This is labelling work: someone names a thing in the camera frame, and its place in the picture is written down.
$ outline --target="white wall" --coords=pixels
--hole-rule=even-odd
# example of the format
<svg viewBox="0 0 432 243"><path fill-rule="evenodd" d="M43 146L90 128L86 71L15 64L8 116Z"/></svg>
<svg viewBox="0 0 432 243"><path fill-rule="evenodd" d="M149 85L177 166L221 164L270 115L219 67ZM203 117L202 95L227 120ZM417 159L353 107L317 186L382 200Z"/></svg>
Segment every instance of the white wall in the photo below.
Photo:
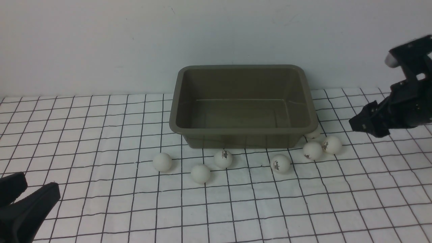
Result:
<svg viewBox="0 0 432 243"><path fill-rule="evenodd" d="M179 69L296 64L312 88L387 87L431 0L2 0L0 96L172 92Z"/></svg>

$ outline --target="ping pong ball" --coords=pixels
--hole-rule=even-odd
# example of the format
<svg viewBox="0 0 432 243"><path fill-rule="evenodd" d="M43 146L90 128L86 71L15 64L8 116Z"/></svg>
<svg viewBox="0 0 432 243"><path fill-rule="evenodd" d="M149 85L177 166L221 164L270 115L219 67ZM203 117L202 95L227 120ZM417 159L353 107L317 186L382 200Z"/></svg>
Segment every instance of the ping pong ball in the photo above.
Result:
<svg viewBox="0 0 432 243"><path fill-rule="evenodd" d="M159 153L153 158L153 167L160 172L167 172L171 168L172 159L167 153Z"/></svg>
<svg viewBox="0 0 432 243"><path fill-rule="evenodd" d="M342 143L340 142L339 138L335 136L329 136L324 139L322 147L326 153L337 154L342 149Z"/></svg>
<svg viewBox="0 0 432 243"><path fill-rule="evenodd" d="M232 163L232 155L230 152L226 150L218 151L215 154L214 158L215 158L215 164L221 169L225 169L229 167Z"/></svg>
<svg viewBox="0 0 432 243"><path fill-rule="evenodd" d="M305 137L307 139L314 139L314 138L319 137L320 135L321 135L321 128L320 128L320 126L318 126L317 129L315 129L315 131L308 133L308 134L305 134Z"/></svg>
<svg viewBox="0 0 432 243"><path fill-rule="evenodd" d="M303 147L303 155L310 160L317 160L323 154L323 148L318 142L308 142Z"/></svg>
<svg viewBox="0 0 432 243"><path fill-rule="evenodd" d="M205 165L195 165L191 170L192 179L198 184L204 184L210 179L210 169Z"/></svg>
<svg viewBox="0 0 432 243"><path fill-rule="evenodd" d="M291 161L283 154L275 155L270 161L271 168L274 172L283 174L289 170Z"/></svg>

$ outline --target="plastic tub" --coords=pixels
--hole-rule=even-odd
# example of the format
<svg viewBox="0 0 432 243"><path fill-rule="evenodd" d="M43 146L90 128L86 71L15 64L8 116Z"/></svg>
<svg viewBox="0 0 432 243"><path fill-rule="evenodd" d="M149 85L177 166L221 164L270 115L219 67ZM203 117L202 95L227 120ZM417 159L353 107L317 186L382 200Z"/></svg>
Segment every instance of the plastic tub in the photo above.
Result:
<svg viewBox="0 0 432 243"><path fill-rule="evenodd" d="M297 66L190 66L178 73L169 125L192 148L289 148L318 120Z"/></svg>

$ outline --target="grid paper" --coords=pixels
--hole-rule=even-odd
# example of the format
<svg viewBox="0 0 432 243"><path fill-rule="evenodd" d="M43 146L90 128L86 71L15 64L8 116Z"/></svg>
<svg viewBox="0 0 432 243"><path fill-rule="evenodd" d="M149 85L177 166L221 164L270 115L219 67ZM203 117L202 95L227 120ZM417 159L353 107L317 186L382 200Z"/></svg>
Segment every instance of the grid paper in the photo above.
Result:
<svg viewBox="0 0 432 243"><path fill-rule="evenodd" d="M311 162L302 138L293 149L228 149L218 169L213 149L191 149L168 125L172 94L4 98L0 176L23 171L28 189L57 182L61 199L37 243L430 242L432 127L393 130L377 139L348 119L388 93L313 90L325 136L343 152ZM152 157L173 158L168 173ZM273 174L269 158L293 161ZM204 163L205 185L189 172Z"/></svg>

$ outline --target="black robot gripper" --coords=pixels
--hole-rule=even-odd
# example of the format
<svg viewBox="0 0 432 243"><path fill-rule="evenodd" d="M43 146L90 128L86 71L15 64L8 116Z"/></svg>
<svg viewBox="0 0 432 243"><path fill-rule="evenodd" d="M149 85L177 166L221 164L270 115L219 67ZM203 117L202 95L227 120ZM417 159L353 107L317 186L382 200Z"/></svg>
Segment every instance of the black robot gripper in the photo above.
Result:
<svg viewBox="0 0 432 243"><path fill-rule="evenodd" d="M58 184L51 182L13 203L26 189L22 172L0 178L0 243L31 243L60 199Z"/></svg>

